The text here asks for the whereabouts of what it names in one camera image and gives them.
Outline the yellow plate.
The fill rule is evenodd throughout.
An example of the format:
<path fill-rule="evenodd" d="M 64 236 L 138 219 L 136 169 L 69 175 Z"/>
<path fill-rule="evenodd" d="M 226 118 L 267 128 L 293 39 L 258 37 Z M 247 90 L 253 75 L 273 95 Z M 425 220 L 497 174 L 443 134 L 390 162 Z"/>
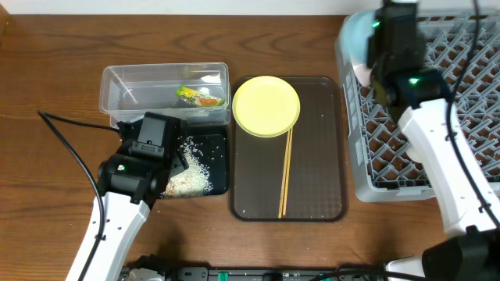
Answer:
<path fill-rule="evenodd" d="M 256 76 L 235 92 L 232 113 L 245 132 L 277 137 L 294 126 L 301 111 L 297 91 L 284 79 Z"/>

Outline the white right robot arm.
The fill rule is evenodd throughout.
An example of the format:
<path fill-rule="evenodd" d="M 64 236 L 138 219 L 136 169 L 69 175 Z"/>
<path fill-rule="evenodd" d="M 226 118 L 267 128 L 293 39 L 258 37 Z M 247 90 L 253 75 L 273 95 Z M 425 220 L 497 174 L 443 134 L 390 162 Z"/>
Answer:
<path fill-rule="evenodd" d="M 374 14 L 367 65 L 376 99 L 420 162 L 441 210 L 446 241 L 390 261 L 389 279 L 497 280 L 499 199 L 481 171 L 441 73 L 423 65 L 415 1 L 385 1 Z"/>

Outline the rice food waste pile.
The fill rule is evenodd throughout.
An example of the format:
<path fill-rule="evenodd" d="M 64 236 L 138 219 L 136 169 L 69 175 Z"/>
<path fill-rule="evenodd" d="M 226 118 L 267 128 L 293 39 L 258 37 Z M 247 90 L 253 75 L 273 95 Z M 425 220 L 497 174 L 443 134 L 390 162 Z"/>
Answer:
<path fill-rule="evenodd" d="M 169 179 L 162 199 L 221 195 L 227 191 L 226 138 L 221 134 L 191 135 L 180 146 L 189 168 Z"/>

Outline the green snack wrapper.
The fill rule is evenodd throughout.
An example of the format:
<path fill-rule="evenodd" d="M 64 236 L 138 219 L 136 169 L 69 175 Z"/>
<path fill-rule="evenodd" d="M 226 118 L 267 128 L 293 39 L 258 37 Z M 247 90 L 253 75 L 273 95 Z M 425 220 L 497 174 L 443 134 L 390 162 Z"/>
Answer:
<path fill-rule="evenodd" d="M 218 98 L 211 94 L 206 94 L 204 92 L 191 89 L 184 85 L 180 86 L 177 89 L 176 96 L 180 100 L 195 107 L 216 107 L 221 106 L 225 103 L 225 100 L 222 98 Z"/>

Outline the white cup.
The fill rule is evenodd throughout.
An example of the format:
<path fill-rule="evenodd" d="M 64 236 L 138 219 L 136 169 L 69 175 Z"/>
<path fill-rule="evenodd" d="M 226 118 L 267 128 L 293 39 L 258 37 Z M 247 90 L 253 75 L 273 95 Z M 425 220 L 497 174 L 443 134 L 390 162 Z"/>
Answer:
<path fill-rule="evenodd" d="M 413 147 L 413 145 L 409 141 L 407 142 L 407 149 L 405 153 L 413 162 L 416 163 L 422 162 L 417 150 Z"/>

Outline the light blue bowl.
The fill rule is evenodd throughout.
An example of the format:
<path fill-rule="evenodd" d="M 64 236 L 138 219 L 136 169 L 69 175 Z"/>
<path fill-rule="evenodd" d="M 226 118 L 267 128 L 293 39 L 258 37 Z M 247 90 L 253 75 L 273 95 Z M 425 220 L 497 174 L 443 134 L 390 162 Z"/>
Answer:
<path fill-rule="evenodd" d="M 367 64 L 368 40 L 374 33 L 375 11 L 357 12 L 346 18 L 340 32 L 340 51 L 346 62 Z"/>

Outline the pink bowl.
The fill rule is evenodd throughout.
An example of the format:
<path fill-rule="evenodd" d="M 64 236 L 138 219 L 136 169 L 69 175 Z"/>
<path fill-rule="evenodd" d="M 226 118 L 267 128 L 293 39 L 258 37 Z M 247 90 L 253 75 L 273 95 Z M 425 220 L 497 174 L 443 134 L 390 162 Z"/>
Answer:
<path fill-rule="evenodd" d="M 371 68 L 368 68 L 365 63 L 353 61 L 352 69 L 355 73 L 356 79 L 363 87 L 369 87 L 371 85 Z"/>

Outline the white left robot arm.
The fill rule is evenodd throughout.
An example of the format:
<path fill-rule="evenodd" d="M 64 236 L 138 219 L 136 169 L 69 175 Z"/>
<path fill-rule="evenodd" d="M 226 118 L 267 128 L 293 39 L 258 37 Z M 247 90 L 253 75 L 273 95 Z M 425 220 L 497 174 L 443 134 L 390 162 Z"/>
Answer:
<path fill-rule="evenodd" d="M 99 166 L 91 219 L 69 280 L 116 280 L 170 178 L 188 168 L 180 152 L 187 126 L 182 119 L 147 112 L 117 126 L 122 143 Z"/>

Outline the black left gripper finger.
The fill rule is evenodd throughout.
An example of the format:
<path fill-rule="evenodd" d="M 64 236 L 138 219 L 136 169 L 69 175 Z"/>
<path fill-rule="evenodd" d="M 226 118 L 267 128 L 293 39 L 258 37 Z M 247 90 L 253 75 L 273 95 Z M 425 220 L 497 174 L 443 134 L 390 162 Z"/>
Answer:
<path fill-rule="evenodd" d="M 181 150 L 176 151 L 175 158 L 175 170 L 183 172 L 184 170 L 189 168 L 189 164 L 187 159 L 184 156 L 184 153 Z"/>
<path fill-rule="evenodd" d="M 181 162 L 174 162 L 170 167 L 169 179 L 177 176 L 178 174 L 182 173 L 183 171 L 184 171 L 184 166 L 182 165 L 182 163 Z"/>

